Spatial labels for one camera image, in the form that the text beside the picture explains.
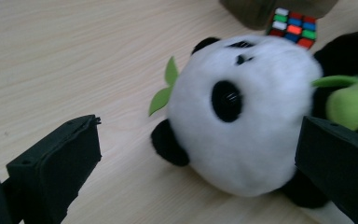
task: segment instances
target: panda ear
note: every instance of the panda ear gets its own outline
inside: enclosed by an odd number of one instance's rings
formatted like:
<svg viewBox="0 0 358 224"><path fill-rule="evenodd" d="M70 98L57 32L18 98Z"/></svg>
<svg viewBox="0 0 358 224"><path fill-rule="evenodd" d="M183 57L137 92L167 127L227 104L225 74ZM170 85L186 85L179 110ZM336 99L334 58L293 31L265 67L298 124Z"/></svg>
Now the panda ear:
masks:
<svg viewBox="0 0 358 224"><path fill-rule="evenodd" d="M219 38L216 37L208 37L204 40L202 40L201 42L199 42L199 44L194 47L193 51L191 52L191 54L194 54L195 52L199 51L200 49L203 49L205 47L207 47L208 45L212 45L212 43L219 41Z"/></svg>
<svg viewBox="0 0 358 224"><path fill-rule="evenodd" d="M170 122L163 120L151 134L152 144L156 152L165 160L177 166L190 163L187 153L182 149L173 133Z"/></svg>
<svg viewBox="0 0 358 224"><path fill-rule="evenodd" d="M324 76L358 74L358 32L341 35L314 55Z"/></svg>

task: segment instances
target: wood grain surface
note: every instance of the wood grain surface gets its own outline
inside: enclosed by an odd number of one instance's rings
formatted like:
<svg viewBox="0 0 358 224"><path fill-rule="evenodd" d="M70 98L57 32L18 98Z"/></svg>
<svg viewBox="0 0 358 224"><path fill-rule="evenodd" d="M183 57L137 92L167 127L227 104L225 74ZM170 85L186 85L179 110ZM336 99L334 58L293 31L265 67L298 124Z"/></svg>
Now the wood grain surface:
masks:
<svg viewBox="0 0 358 224"><path fill-rule="evenodd" d="M358 0L318 20L312 51L358 31ZM147 109L208 36L263 34L217 0L0 0L0 179L6 164L69 119L95 114L102 161L63 223L312 223L281 194L239 198L157 156Z"/></svg>

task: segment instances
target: stuffed panda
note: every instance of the stuffed panda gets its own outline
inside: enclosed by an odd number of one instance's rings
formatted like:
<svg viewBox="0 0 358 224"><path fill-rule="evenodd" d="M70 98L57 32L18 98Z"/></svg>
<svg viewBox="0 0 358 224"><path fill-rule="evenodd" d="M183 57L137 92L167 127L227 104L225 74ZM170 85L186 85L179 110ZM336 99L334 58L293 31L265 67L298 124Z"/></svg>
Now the stuffed panda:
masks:
<svg viewBox="0 0 358 224"><path fill-rule="evenodd" d="M152 144L228 193L280 190L322 223L351 223L295 166L303 117L326 119L326 101L341 88L311 83L338 74L358 74L358 33L315 55L275 36L207 38L177 78Z"/></svg>

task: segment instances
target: black eye patch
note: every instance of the black eye patch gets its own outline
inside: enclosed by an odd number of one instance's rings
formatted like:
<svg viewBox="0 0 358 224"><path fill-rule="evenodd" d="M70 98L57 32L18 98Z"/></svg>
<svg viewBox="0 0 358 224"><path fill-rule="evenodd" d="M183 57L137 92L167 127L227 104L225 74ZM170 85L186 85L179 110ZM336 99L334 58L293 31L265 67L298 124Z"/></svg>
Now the black eye patch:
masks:
<svg viewBox="0 0 358 224"><path fill-rule="evenodd" d="M241 65L243 63L249 62L253 59L253 57L246 57L245 55L238 55L236 65Z"/></svg>
<svg viewBox="0 0 358 224"><path fill-rule="evenodd" d="M241 91L229 81L219 81L212 91L213 111L223 122L235 121L242 111Z"/></svg>
<svg viewBox="0 0 358 224"><path fill-rule="evenodd" d="M227 46L228 48L239 48L239 49L248 49L253 47L254 44L251 44L247 41L241 41L241 42L237 42L235 44L229 45Z"/></svg>

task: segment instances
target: colorful cube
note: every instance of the colorful cube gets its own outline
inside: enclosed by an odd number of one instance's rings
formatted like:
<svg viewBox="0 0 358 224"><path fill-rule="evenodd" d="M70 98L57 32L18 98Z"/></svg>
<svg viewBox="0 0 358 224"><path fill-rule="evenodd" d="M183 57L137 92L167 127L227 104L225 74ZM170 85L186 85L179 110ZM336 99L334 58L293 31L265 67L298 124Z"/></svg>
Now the colorful cube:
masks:
<svg viewBox="0 0 358 224"><path fill-rule="evenodd" d="M278 7L267 29L267 35L284 37L310 49L316 41L316 19Z"/></svg>

